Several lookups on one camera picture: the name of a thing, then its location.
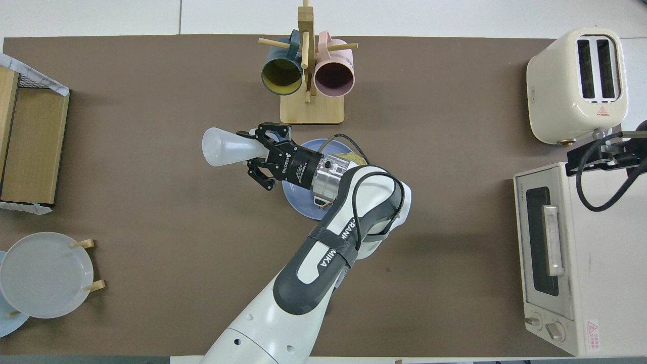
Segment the toaster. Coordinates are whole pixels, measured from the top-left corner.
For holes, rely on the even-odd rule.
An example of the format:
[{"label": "toaster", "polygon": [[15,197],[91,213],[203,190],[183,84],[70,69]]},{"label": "toaster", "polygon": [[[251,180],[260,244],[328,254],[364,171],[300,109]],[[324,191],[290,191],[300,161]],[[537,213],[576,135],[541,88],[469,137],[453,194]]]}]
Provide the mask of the toaster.
[{"label": "toaster", "polygon": [[622,122],[628,110],[620,38],[603,28],[580,28],[528,62],[532,133],[548,144],[570,145],[593,130]]}]

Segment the toaster oven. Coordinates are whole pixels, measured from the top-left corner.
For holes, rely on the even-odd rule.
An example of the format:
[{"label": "toaster oven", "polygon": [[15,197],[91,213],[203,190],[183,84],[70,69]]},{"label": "toaster oven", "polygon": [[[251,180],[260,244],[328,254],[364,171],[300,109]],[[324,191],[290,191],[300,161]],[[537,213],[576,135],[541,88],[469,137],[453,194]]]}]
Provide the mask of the toaster oven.
[{"label": "toaster oven", "polygon": [[[625,179],[596,170],[582,185],[595,204]],[[645,356],[647,176],[603,212],[565,163],[516,174],[514,189],[526,329],[575,356]]]}]

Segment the mug handle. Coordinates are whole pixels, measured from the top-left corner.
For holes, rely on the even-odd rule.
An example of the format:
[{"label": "mug handle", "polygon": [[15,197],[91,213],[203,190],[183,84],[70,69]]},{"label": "mug handle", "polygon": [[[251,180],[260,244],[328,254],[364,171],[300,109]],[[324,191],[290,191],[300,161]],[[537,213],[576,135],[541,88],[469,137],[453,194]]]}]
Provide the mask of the mug handle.
[{"label": "mug handle", "polygon": [[333,39],[330,37],[330,33],[328,33],[328,30],[324,30],[323,32],[319,33],[319,55],[321,56],[321,60],[329,60],[331,59],[330,57],[330,52],[328,51],[328,43],[332,43]]},{"label": "mug handle", "polygon": [[289,60],[296,59],[300,46],[301,46],[301,37],[299,37],[299,31],[296,29],[293,29],[292,34],[290,35],[290,47],[287,49],[287,53],[285,54],[285,57]]}]

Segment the oven handle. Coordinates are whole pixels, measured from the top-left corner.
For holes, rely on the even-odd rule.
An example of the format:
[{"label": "oven handle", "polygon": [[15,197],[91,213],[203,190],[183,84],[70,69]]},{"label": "oven handle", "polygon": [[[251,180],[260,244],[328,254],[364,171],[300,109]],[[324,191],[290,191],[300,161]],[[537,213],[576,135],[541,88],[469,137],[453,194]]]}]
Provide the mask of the oven handle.
[{"label": "oven handle", "polygon": [[562,265],[562,245],[560,243],[560,230],[557,222],[559,212],[557,206],[544,205],[543,212],[543,235],[546,242],[546,257],[548,258],[548,275],[561,277],[564,275]]}]

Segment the oven window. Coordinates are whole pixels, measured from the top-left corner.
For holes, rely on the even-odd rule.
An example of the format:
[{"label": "oven window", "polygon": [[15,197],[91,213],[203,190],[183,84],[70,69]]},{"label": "oven window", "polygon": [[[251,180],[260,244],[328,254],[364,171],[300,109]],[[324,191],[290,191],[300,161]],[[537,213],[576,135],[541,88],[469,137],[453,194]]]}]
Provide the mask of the oven window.
[{"label": "oven window", "polygon": [[557,297],[560,294],[560,289],[557,285],[557,277],[548,275],[548,256],[543,230],[542,206],[551,204],[551,192],[548,187],[533,188],[526,191],[526,204],[528,207],[534,289]]}]

